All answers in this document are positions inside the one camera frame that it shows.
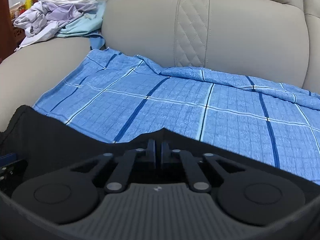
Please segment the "black pants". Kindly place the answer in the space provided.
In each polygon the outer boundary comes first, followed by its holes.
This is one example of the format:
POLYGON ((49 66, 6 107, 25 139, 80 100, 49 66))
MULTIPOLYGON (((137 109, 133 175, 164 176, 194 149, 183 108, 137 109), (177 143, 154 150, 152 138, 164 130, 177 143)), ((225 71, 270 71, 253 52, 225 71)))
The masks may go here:
POLYGON ((1 239, 319 239, 319 186, 233 152, 186 138, 167 129, 145 133, 127 143, 97 141, 37 113, 19 107, 1 133, 1 239), (138 159, 125 191, 102 194, 84 218, 55 224, 21 206, 11 196, 38 176, 104 153, 115 157, 155 141, 155 163, 138 159), (296 184, 305 204, 266 226, 247 225, 226 215, 210 194, 196 193, 182 171, 161 165, 161 145, 195 157, 213 153, 296 184))

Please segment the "blue checkered blanket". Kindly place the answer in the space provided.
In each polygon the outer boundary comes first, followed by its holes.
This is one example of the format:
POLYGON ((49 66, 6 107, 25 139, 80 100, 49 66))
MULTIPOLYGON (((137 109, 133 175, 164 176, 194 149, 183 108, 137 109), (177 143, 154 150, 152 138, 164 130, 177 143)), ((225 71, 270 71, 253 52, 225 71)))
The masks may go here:
POLYGON ((93 49, 33 108, 106 143, 163 128, 319 183, 319 95, 93 49))

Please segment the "beige leather sofa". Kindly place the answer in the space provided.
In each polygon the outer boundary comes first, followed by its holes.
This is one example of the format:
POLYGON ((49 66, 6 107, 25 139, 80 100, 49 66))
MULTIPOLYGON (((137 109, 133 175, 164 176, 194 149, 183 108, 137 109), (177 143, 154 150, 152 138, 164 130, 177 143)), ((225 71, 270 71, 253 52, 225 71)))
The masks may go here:
MULTIPOLYGON (((319 0, 97 2, 106 2, 105 44, 98 50, 142 55, 165 68, 258 77, 319 95, 319 0)), ((93 49, 85 37, 55 37, 3 60, 1 133, 19 107, 35 110, 35 102, 93 49)))

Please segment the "white lilac clothes pile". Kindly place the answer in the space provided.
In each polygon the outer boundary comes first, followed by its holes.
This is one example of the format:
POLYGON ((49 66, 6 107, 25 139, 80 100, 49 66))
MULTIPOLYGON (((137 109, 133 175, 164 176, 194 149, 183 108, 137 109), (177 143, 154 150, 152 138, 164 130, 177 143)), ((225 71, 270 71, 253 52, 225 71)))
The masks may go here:
POLYGON ((25 38, 17 49, 51 39, 61 28, 97 8, 98 2, 90 0, 62 3, 57 0, 40 0, 34 3, 14 20, 14 26, 25 33, 25 38))

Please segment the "wooden shelf with items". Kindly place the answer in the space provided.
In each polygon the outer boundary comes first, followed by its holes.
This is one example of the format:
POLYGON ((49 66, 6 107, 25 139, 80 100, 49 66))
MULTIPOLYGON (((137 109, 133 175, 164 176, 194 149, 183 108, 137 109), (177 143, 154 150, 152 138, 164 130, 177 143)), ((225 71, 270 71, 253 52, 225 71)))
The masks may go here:
POLYGON ((45 41, 44 38, 33 41, 25 38, 24 30, 14 26, 14 20, 11 18, 11 11, 22 14, 24 10, 20 10, 21 7, 26 9, 25 5, 18 2, 18 5, 9 6, 9 0, 1 0, 1 61, 9 57, 14 51, 35 44, 37 42, 45 41))

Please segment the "light blue garment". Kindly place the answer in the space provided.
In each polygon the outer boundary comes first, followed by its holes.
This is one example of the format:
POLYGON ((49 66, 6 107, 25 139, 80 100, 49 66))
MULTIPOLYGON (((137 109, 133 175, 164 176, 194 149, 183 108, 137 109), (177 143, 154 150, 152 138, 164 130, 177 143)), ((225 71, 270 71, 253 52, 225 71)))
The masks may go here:
POLYGON ((106 2, 97 2, 96 5, 96 9, 65 25, 55 36, 60 38, 100 36, 106 2))

